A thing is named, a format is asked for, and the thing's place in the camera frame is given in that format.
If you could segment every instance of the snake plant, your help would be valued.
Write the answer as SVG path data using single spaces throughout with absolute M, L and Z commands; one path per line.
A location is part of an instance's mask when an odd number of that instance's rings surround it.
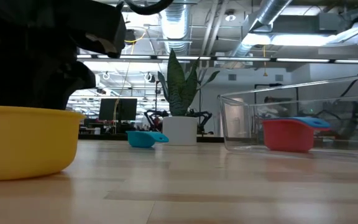
M 186 116 L 187 109 L 194 100 L 197 91 L 204 87 L 207 83 L 213 81 L 219 71 L 212 73 L 204 84 L 198 81 L 197 66 L 200 59 L 191 66 L 190 73 L 185 78 L 185 73 L 175 55 L 171 50 L 168 60 L 167 81 L 164 75 L 158 73 L 158 79 L 162 85 L 165 99 L 169 102 L 169 110 L 172 116 Z

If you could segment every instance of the red container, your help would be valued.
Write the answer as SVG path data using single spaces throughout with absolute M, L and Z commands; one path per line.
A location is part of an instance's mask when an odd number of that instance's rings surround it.
M 329 130 L 329 123 L 317 118 L 266 119 L 262 123 L 265 145 L 272 151 L 308 152 L 314 131 Z

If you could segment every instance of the transparent container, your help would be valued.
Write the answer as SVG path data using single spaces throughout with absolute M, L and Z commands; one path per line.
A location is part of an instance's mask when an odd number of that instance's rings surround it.
M 358 161 L 358 76 L 228 93 L 219 100 L 229 151 Z M 264 119 L 308 116 L 331 126 L 329 131 L 314 132 L 309 153 L 271 151 L 264 146 Z

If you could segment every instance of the potted plant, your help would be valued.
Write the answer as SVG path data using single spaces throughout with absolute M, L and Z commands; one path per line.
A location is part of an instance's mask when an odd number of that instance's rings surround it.
M 163 133 L 169 138 L 171 145 L 191 146 L 197 143 L 197 118 L 187 117 L 188 108 L 194 100 L 197 91 L 213 81 L 219 71 L 212 73 L 204 84 L 197 76 L 200 59 L 191 66 L 188 77 L 171 50 L 168 60 L 167 81 L 159 72 L 158 79 L 162 85 L 165 99 L 169 102 L 171 117 L 163 120 Z

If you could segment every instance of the wooden table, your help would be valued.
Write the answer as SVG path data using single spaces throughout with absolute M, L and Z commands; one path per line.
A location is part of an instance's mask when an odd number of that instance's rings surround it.
M 0 182 L 0 223 L 358 224 L 358 163 L 80 141 L 64 172 Z

